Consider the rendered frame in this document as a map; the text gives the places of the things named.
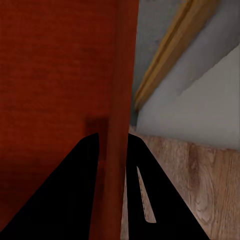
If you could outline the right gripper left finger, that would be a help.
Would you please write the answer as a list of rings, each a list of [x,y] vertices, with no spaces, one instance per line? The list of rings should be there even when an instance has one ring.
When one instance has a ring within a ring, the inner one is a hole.
[[[0,232],[0,240],[88,240],[100,145],[81,139]]]

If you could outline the storage box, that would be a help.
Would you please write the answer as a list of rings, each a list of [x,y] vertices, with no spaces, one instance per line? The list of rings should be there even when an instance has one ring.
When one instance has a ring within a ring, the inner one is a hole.
[[[88,240],[120,240],[139,0],[0,0],[0,232],[99,135]]]

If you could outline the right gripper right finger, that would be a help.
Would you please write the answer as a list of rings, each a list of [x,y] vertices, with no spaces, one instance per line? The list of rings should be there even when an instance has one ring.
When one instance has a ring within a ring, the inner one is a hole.
[[[157,223],[145,220],[139,167]],[[210,240],[146,143],[128,134],[127,200],[129,240]]]

